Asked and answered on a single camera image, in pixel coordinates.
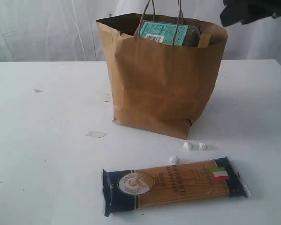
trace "circular logo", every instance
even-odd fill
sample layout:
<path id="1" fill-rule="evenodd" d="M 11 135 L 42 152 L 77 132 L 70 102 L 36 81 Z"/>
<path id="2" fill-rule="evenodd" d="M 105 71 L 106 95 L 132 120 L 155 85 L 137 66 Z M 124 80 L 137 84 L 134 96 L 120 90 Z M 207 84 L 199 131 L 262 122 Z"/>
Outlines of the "circular logo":
<path id="1" fill-rule="evenodd" d="M 154 178 L 143 172 L 133 172 L 123 176 L 118 188 L 128 195 L 142 195 L 154 186 Z"/>

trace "italian flag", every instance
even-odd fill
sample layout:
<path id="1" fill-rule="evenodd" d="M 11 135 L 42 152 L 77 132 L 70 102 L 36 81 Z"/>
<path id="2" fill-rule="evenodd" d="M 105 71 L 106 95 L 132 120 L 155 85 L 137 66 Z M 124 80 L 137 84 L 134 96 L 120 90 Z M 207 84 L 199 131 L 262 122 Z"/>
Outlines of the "italian flag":
<path id="1" fill-rule="evenodd" d="M 230 179 L 224 167 L 209 169 L 214 174 L 214 180 L 228 180 Z"/>

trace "plastic wrapper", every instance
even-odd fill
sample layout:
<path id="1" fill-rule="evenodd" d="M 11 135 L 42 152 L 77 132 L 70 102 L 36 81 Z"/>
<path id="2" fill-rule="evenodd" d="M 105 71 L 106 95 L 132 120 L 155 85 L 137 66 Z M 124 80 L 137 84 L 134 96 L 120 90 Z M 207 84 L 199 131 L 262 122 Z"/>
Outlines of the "plastic wrapper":
<path id="1" fill-rule="evenodd" d="M 103 192 L 106 217 L 168 203 L 248 197 L 227 157 L 141 170 L 104 170 Z"/>

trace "paper bag handle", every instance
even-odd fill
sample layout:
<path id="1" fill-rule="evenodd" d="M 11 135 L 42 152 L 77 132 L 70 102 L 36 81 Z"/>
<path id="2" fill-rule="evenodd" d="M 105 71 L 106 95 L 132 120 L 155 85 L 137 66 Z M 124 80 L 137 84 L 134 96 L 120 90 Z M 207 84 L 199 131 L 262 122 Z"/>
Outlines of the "paper bag handle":
<path id="1" fill-rule="evenodd" d="M 143 20 L 144 20 L 144 15 L 149 7 L 149 4 L 150 4 L 151 0 L 148 0 L 145 8 L 144 8 L 144 13 L 141 15 L 141 19 L 140 19 L 140 23 L 139 24 L 142 24 Z M 155 13 L 156 13 L 156 10 L 155 10 L 155 4 L 154 4 L 154 0 L 152 0 L 152 5 L 153 5 L 153 21 L 155 21 Z M 178 16 L 178 22 L 177 22 L 177 27 L 176 27 L 176 30 L 175 30 L 175 35 L 174 35 L 174 39 L 173 39 L 173 43 L 172 45 L 175 44 L 175 40 L 176 40 L 176 36 L 177 36 L 177 32 L 178 32 L 178 29 L 179 29 L 179 25 L 180 25 L 180 18 L 181 18 L 181 21 L 182 21 L 182 24 L 184 23 L 184 15 L 183 15 L 183 12 L 182 12 L 182 4 L 181 4 L 181 0 L 178 0 L 178 5 L 179 5 L 179 16 Z M 140 26 L 139 26 L 139 29 L 138 29 L 138 36 L 140 37 Z"/>

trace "cotton ball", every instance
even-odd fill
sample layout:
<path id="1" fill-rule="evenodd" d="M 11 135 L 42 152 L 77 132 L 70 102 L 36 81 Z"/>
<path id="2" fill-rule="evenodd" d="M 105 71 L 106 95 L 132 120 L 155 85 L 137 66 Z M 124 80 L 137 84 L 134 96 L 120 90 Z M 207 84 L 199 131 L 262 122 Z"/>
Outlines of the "cotton ball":
<path id="1" fill-rule="evenodd" d="M 170 163 L 171 163 L 172 165 L 177 165 L 178 162 L 179 162 L 179 159 L 178 159 L 177 156 L 172 156 L 172 157 L 169 159 L 169 161 L 170 161 Z"/>
<path id="2" fill-rule="evenodd" d="M 192 146 L 193 146 L 193 144 L 191 142 L 185 142 L 183 145 L 183 148 L 185 148 L 187 150 L 191 150 Z"/>
<path id="3" fill-rule="evenodd" d="M 198 149 L 199 150 L 206 150 L 207 149 L 207 145 L 205 143 L 200 142 L 198 144 Z"/>

